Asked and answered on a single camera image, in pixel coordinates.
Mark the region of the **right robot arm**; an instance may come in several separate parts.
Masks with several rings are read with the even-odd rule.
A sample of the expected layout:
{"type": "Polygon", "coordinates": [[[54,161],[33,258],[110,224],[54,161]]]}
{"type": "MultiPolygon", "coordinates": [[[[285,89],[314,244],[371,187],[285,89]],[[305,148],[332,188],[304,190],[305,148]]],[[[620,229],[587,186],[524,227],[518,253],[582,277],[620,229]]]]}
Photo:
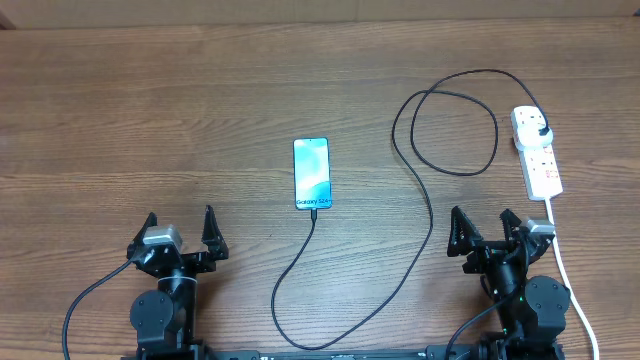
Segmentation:
{"type": "Polygon", "coordinates": [[[562,359],[557,337],[566,328],[571,291],[549,276],[529,277],[530,266],[552,245],[548,220],[500,214],[504,238],[486,240],[458,206],[451,210],[449,257],[465,256],[466,274],[478,274],[492,305],[464,323],[447,343],[446,359],[562,359]],[[495,311],[500,332],[486,333],[474,345],[454,347],[461,333],[495,311]]]}

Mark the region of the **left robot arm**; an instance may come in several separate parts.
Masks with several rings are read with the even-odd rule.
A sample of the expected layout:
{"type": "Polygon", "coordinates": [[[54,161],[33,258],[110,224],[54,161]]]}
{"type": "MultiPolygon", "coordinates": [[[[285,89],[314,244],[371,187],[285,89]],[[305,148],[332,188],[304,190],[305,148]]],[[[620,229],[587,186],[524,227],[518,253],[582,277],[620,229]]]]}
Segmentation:
{"type": "Polygon", "coordinates": [[[216,270],[229,257],[213,208],[205,208],[201,242],[205,251],[184,253],[181,235],[149,214],[127,247],[127,259],[156,278],[157,288],[139,295],[130,308],[137,332],[137,359],[212,359],[213,350],[195,338],[197,276],[216,270]]]}

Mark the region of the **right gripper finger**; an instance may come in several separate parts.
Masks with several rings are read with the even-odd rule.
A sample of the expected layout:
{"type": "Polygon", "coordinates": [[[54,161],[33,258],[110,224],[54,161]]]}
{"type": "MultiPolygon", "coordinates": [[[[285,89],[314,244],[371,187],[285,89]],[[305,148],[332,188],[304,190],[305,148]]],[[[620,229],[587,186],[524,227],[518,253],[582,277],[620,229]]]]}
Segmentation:
{"type": "Polygon", "coordinates": [[[510,250],[516,249],[522,241],[520,225],[522,220],[510,209],[505,209],[499,218],[502,222],[505,242],[510,250]]]}
{"type": "Polygon", "coordinates": [[[447,256],[468,255],[483,240],[483,236],[466,213],[459,206],[453,207],[451,210],[451,230],[447,256]]]}

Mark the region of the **Samsung Galaxy smartphone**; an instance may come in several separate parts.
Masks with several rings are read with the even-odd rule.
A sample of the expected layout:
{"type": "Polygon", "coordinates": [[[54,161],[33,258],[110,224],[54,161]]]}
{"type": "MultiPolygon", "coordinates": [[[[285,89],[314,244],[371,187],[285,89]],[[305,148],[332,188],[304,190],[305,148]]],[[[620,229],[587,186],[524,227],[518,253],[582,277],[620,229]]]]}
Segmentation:
{"type": "Polygon", "coordinates": [[[298,210],[332,207],[329,142],[326,137],[293,141],[295,206],[298,210]]]}

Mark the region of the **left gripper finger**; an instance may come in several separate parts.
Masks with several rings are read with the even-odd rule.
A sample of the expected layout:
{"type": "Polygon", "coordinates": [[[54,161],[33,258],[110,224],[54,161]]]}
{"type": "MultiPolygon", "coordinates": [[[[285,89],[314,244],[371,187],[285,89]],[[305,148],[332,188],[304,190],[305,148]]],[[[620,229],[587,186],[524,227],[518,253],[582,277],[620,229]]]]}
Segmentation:
{"type": "Polygon", "coordinates": [[[201,242],[207,247],[208,252],[215,260],[229,258],[229,249],[218,227],[214,209],[211,205],[205,208],[204,226],[201,242]]]}
{"type": "Polygon", "coordinates": [[[141,229],[135,235],[131,243],[127,246],[126,257],[128,259],[140,259],[142,255],[148,250],[148,247],[144,244],[144,236],[150,227],[155,227],[156,225],[157,216],[154,212],[150,212],[141,229]]]}

